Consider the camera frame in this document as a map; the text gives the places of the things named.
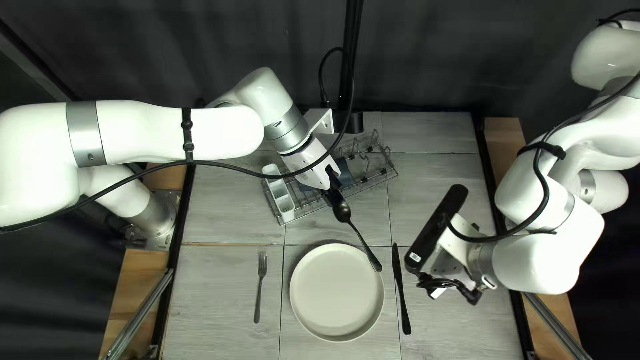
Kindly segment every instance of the metal pole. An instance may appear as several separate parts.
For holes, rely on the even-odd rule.
[[[592,360],[591,356],[575,341],[573,336],[567,331],[566,327],[556,318],[556,316],[549,310],[539,296],[533,293],[522,293],[524,297],[529,301],[531,307],[540,315],[543,322],[554,332],[558,340],[569,351],[571,356],[577,360]]]
[[[347,110],[348,93],[353,77],[353,67],[356,63],[358,52],[358,37],[360,35],[360,19],[362,18],[362,6],[364,0],[347,0],[347,8],[344,14],[344,35],[342,38],[342,67],[340,68],[340,92],[338,97],[338,110]]]
[[[169,269],[164,273],[162,279],[160,279],[156,286],[154,286],[153,290],[145,300],[142,301],[136,313],[133,314],[131,319],[127,322],[126,325],[122,328],[118,336],[113,343],[109,347],[109,350],[102,356],[102,360],[118,360],[120,355],[127,348],[127,345],[131,342],[133,337],[138,332],[140,325],[142,325],[142,321],[145,319],[147,313],[151,310],[151,307],[156,302],[156,300],[160,297],[164,289],[169,285],[169,282],[173,279],[173,269]]]

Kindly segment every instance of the fork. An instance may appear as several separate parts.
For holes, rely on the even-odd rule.
[[[262,295],[262,279],[267,275],[267,253],[264,251],[260,251],[258,254],[258,276],[260,280],[258,281],[258,294],[255,296],[255,312],[253,314],[253,322],[260,322],[260,298]]]

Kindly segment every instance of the black backdrop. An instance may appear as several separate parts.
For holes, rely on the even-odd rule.
[[[344,5],[4,0],[0,20],[80,99],[191,106],[198,97],[215,98],[251,70],[270,66],[296,103],[308,108],[319,101],[320,58],[342,43]],[[594,91],[570,79],[573,50],[596,19],[634,6],[634,0],[365,0],[355,105],[394,111],[472,108],[485,116],[520,117],[530,140],[593,99]],[[0,65],[3,108],[48,101],[29,91],[28,81],[11,79],[17,72],[11,64]],[[332,58],[326,68],[330,94],[337,93],[338,71],[339,60]],[[605,216],[605,233],[570,294],[583,344],[595,359],[634,351],[624,330],[640,320],[632,286],[638,273],[634,240],[640,204],[634,174],[625,173],[630,200]],[[50,238],[41,234],[38,240],[34,233],[20,240],[0,238],[5,244],[2,284],[13,293],[37,289],[23,304],[0,297],[3,354],[95,358],[122,253],[99,229],[83,227],[77,219],[61,221],[44,229],[52,232]],[[35,269],[51,269],[52,279],[28,280],[43,274]],[[16,282],[26,285],[18,289]],[[58,304],[65,309],[46,317],[61,299],[51,291],[55,287],[63,289],[66,300]],[[20,342],[27,338],[42,340],[30,354]]]
[[[365,0],[356,63],[361,110],[474,107],[522,119],[527,138],[581,110],[575,46],[637,0]],[[270,66],[301,108],[342,43],[344,1],[4,0],[12,28],[81,99],[191,106]],[[338,59],[326,69],[337,93]]]

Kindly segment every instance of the white plate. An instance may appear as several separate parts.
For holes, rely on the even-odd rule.
[[[289,285],[296,318],[326,341],[364,335],[378,321],[384,295],[382,277],[364,252],[342,243],[308,252],[296,265]]]

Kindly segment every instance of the wire dish rack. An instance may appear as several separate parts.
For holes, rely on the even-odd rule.
[[[391,149],[381,144],[378,137],[378,130],[374,129],[371,136],[354,138],[351,145],[340,146],[332,153],[334,159],[345,158],[353,176],[353,184],[340,188],[345,198],[398,176],[396,167],[391,161]],[[327,206],[319,190],[300,190],[300,184],[294,177],[284,181],[295,206],[295,218],[288,222],[282,219],[266,180],[262,181],[264,196],[278,224],[291,223]]]

